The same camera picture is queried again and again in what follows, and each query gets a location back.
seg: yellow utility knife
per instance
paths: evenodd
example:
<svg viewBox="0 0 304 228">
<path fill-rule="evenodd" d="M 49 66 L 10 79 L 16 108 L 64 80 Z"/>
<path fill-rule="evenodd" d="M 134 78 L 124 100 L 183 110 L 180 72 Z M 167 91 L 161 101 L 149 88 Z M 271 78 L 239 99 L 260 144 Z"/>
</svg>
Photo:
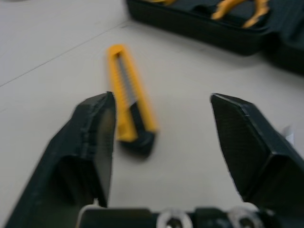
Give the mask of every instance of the yellow utility knife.
<svg viewBox="0 0 304 228">
<path fill-rule="evenodd" d="M 149 155 L 158 127 L 131 56 L 124 45 L 114 45 L 108 61 L 117 105 L 116 138 L 126 149 Z"/>
</svg>

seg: white floor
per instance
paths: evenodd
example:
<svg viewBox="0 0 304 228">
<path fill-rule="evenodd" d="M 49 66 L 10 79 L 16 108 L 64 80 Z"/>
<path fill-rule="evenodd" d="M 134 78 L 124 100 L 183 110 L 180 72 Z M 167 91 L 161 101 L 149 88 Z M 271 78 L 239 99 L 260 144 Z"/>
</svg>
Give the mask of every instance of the white floor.
<svg viewBox="0 0 304 228">
<path fill-rule="evenodd" d="M 129 19 L 122 0 L 0 0 L 0 224 L 50 138 L 84 99 L 109 90 L 105 51 L 125 43 L 161 132 L 146 162 L 116 147 L 110 207 L 242 204 L 218 144 L 209 95 L 255 103 L 292 124 L 304 155 L 304 78 Z"/>
</svg>

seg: black tool case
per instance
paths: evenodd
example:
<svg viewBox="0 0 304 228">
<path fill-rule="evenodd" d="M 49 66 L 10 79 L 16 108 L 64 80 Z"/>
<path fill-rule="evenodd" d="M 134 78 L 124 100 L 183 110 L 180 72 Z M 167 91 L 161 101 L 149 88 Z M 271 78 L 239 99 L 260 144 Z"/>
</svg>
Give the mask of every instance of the black tool case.
<svg viewBox="0 0 304 228">
<path fill-rule="evenodd" d="M 242 25 L 255 12 L 253 0 L 237 5 L 221 20 L 212 20 L 219 2 L 176 0 L 165 6 L 145 0 L 126 0 L 135 20 L 245 56 L 263 50 L 274 64 L 304 73 L 304 1 L 270 0 L 269 12 L 250 28 Z"/>
</svg>

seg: yellow tool handle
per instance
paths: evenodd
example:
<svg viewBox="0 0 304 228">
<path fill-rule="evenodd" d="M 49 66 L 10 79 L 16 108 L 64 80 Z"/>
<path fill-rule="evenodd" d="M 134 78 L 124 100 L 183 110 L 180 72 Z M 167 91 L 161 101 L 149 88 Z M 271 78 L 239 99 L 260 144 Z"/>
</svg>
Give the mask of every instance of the yellow tool handle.
<svg viewBox="0 0 304 228">
<path fill-rule="evenodd" d="M 108 61 L 110 81 L 117 103 L 117 140 L 133 142 L 138 139 L 139 132 L 136 125 L 138 118 L 143 123 L 146 132 L 155 133 L 158 127 L 154 114 L 126 47 L 124 45 L 111 46 L 108 49 Z M 134 105 L 137 110 L 136 116 L 131 110 Z"/>
</svg>

